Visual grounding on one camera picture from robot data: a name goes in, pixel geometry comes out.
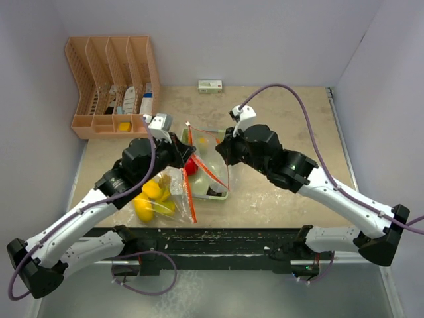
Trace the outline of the yellow mango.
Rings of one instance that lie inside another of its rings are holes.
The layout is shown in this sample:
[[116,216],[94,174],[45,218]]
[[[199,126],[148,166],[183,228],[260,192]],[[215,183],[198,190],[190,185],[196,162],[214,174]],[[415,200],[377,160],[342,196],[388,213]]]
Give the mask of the yellow mango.
[[133,199],[136,216],[144,223],[151,222],[154,218],[154,211],[150,199],[140,194]]

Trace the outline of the dark purple mangosteen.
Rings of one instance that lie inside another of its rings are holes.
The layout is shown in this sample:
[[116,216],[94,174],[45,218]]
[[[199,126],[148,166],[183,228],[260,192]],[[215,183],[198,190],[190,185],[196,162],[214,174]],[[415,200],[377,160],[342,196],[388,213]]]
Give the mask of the dark purple mangosteen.
[[223,192],[215,191],[212,187],[208,187],[207,195],[213,196],[213,197],[222,197]]

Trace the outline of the clear zip bag orange zipper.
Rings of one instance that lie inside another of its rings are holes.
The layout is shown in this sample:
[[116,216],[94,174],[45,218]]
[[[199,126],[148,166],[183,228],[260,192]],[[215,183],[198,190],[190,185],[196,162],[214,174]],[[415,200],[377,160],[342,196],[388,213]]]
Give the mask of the clear zip bag orange zipper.
[[196,223],[189,180],[183,168],[168,167],[141,187],[133,200],[135,215],[143,223],[153,220]]

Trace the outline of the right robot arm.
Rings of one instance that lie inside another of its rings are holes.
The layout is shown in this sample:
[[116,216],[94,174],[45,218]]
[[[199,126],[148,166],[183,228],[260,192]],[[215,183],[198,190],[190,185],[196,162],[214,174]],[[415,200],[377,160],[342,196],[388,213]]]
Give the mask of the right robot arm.
[[285,149],[267,125],[253,125],[237,134],[228,128],[215,149],[226,164],[242,162],[276,187],[308,197],[350,221],[349,227],[303,226],[294,244],[300,258],[310,259],[321,252],[357,252],[373,264],[392,264],[401,226],[409,217],[405,206],[378,203],[331,180],[316,161]]

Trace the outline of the yellow star fruit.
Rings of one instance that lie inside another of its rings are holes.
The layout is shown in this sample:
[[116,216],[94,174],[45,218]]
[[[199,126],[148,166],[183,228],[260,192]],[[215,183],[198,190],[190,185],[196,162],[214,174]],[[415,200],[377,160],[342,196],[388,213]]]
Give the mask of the yellow star fruit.
[[154,212],[169,217],[174,216],[176,210],[176,205],[173,201],[153,201],[152,207]]

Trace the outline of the yellow banana bunch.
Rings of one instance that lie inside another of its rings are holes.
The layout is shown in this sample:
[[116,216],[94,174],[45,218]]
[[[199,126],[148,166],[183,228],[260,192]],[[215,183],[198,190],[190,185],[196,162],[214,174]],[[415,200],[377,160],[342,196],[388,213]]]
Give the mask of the yellow banana bunch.
[[170,183],[171,177],[164,174],[146,182],[142,187],[142,192],[149,199],[166,201],[170,196]]

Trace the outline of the red apple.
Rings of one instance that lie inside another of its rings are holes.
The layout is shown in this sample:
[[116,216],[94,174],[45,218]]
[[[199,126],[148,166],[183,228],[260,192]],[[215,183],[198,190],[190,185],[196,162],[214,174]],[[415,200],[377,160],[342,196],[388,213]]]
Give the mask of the red apple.
[[186,172],[186,174],[187,174],[188,176],[193,176],[193,175],[195,175],[195,174],[197,173],[198,169],[199,169],[199,167],[198,167],[198,165],[195,163],[195,160],[194,160],[193,158],[190,158],[190,159],[186,162],[185,167],[184,167],[184,170],[185,170],[185,172]]

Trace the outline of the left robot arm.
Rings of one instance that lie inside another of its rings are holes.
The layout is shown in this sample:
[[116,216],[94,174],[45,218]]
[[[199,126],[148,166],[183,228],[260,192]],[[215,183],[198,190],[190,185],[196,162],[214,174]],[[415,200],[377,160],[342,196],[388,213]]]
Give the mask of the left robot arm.
[[227,190],[228,176],[220,177],[206,168],[192,145],[182,143],[174,134],[170,139],[136,138],[123,150],[122,156],[106,171],[88,194],[63,217],[38,235],[13,239],[7,254],[15,271],[9,282],[9,299],[16,278],[27,288],[27,294],[40,299],[52,293],[66,277],[105,258],[132,258],[139,239],[124,225],[118,225],[100,237],[82,242],[96,224],[122,209],[141,194],[142,187],[166,168],[183,168],[189,159],[209,174],[221,191]]

